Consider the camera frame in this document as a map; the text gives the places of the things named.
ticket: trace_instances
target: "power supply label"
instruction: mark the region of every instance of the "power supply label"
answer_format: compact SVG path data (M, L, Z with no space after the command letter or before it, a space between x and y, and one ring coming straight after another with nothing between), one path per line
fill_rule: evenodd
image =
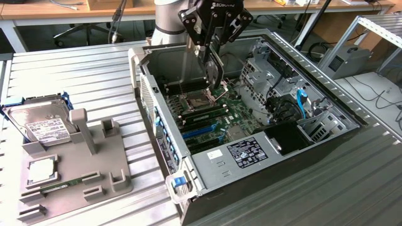
M240 168L246 168L268 158L254 137L228 145L227 149Z
M28 123L27 127L40 143L48 143L69 137L60 118Z

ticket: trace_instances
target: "hard drive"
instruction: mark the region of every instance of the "hard drive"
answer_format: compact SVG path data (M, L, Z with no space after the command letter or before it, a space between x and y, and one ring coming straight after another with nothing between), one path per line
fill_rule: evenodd
M71 141L69 134L77 132L68 120L71 109L67 93L27 100L21 97L7 98L1 106L7 119L28 142L39 141L43 146Z

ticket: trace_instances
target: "green circuit board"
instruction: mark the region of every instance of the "green circuit board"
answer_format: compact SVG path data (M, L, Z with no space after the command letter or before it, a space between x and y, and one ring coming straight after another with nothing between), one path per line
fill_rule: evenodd
M176 119L179 129L185 127L179 119L179 116L183 115L183 113L185 114L185 112L193 111L195 108L196 110L201 110L215 105L224 104L227 106L227 110L220 111L223 114L219 117L216 117L219 114L214 114L212 116L210 114L208 119L201 119L201 121L208 121L211 125L215 125L214 131L184 139L191 154L199 153L212 148L212 146L219 146L234 141L234 137L231 137L228 133L228 129L232 127L235 127L236 130L242 130L240 134L243 136L248 136L252 134L254 130L262 126L262 124L256 121L256 118L248 112L248 108L242 100L236 98L238 94L234 87L227 85L227 89L228 91L226 93L223 87L211 92L211 95L215 98L224 93L215 103L210 103L203 97L205 90L196 90L165 97L169 111Z

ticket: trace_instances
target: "robot arm logo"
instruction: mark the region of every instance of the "robot arm logo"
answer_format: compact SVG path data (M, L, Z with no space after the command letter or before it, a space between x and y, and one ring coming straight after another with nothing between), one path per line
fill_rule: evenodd
M215 7L234 7L234 4L222 4L212 2L211 9L214 9Z

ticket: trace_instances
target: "motherboard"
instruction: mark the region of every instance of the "motherboard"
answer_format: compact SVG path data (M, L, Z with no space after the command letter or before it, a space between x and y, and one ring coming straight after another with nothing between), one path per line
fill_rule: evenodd
M165 96L165 102L191 154L232 142L262 126L226 80L218 89Z

